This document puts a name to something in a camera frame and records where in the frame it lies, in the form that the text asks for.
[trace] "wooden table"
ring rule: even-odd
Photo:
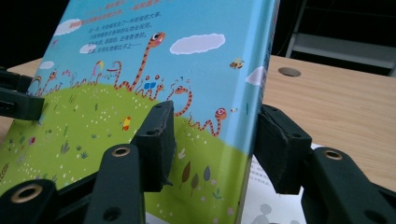
[[[32,76],[39,64],[9,71]],[[281,75],[281,67],[301,75]],[[264,103],[285,112],[314,143],[344,151],[372,182],[396,191],[396,78],[273,56]],[[0,142],[10,123],[0,118]]]

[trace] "yellow cartoon character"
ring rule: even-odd
[[[241,67],[244,66],[244,60],[241,60],[240,58],[236,58],[235,61],[230,63],[230,67],[233,69],[240,69]]]
[[[128,131],[130,123],[131,123],[131,117],[128,116],[126,119],[123,120],[122,130],[123,131]]]

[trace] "white cloud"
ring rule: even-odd
[[[80,53],[91,53],[94,49],[96,49],[96,45],[88,44],[81,47],[79,50]]]
[[[48,62],[43,62],[42,64],[40,64],[40,69],[49,69],[54,65],[53,62],[48,61]]]
[[[211,49],[218,49],[224,43],[224,35],[192,35],[176,41],[170,51],[173,54],[203,53]]]
[[[79,19],[64,21],[58,25],[54,35],[66,35],[76,31],[79,27],[81,27],[81,20]]]
[[[263,66],[257,67],[252,73],[245,79],[247,83],[255,86],[260,86],[262,84],[262,78],[264,76],[265,69]]]

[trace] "illustrated book cover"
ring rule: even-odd
[[[71,0],[27,92],[45,99],[41,118],[15,119],[0,146],[0,193],[95,173],[172,100],[173,186],[145,193],[147,223],[239,222],[278,6]]]

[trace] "book holder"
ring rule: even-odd
[[[2,71],[0,115],[39,119],[44,99],[22,92],[29,77]],[[130,144],[109,148],[97,173],[56,190],[29,180],[0,197],[1,223],[99,223],[145,220],[144,191],[171,184],[173,102],[155,105]],[[396,223],[396,193],[371,183],[344,152],[311,149],[312,138],[279,109],[262,105],[254,155],[275,191],[298,194],[307,223]]]

